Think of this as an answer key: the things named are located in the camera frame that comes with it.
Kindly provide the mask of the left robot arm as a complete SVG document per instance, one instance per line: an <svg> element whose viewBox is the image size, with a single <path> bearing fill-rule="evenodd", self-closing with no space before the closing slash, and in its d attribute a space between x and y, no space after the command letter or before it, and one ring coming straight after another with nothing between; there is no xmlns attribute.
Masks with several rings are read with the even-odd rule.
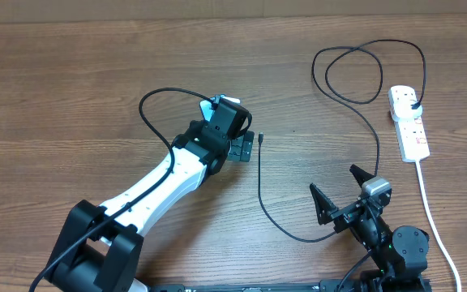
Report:
<svg viewBox="0 0 467 292"><path fill-rule="evenodd" d="M227 160L248 161L253 139L240 122L191 122L135 185L100 205L82 200L69 212L37 278L62 291L148 291L135 277L144 237Z"/></svg>

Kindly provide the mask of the Samsung Galaxy smartphone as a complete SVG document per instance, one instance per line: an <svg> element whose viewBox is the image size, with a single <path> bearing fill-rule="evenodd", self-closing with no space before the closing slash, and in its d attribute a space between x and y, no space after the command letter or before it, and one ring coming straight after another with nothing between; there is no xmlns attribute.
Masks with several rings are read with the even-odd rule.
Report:
<svg viewBox="0 0 467 292"><path fill-rule="evenodd" d="M217 108L217 100L216 98L212 98L210 101L203 100L199 103L199 107L204 120L209 122Z"/></svg>

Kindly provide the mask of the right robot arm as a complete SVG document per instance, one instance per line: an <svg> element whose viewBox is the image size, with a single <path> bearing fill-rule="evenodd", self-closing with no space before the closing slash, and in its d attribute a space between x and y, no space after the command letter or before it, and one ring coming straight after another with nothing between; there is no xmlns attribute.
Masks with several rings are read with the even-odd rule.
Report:
<svg viewBox="0 0 467 292"><path fill-rule="evenodd" d="M392 186L379 176L351 165L350 173L361 187L355 202L337 207L315 184L310 191L320 225L332 223L334 232L349 230L366 254L341 279L322 280L321 291L430 291L422 278L427 269L429 235L411 225L395 230L381 217L391 201Z"/></svg>

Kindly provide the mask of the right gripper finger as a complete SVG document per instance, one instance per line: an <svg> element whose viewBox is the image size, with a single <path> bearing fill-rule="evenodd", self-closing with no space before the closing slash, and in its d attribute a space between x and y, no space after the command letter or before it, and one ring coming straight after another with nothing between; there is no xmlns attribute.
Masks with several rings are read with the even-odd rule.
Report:
<svg viewBox="0 0 467 292"><path fill-rule="evenodd" d="M315 211L320 225L326 225L332 221L332 214L338 211L338 207L314 184L310 184L310 191L315 202Z"/></svg>
<svg viewBox="0 0 467 292"><path fill-rule="evenodd" d="M355 164L352 164L349 168L349 172L353 175L358 185L361 187L363 183L373 179L375 176L358 167Z"/></svg>

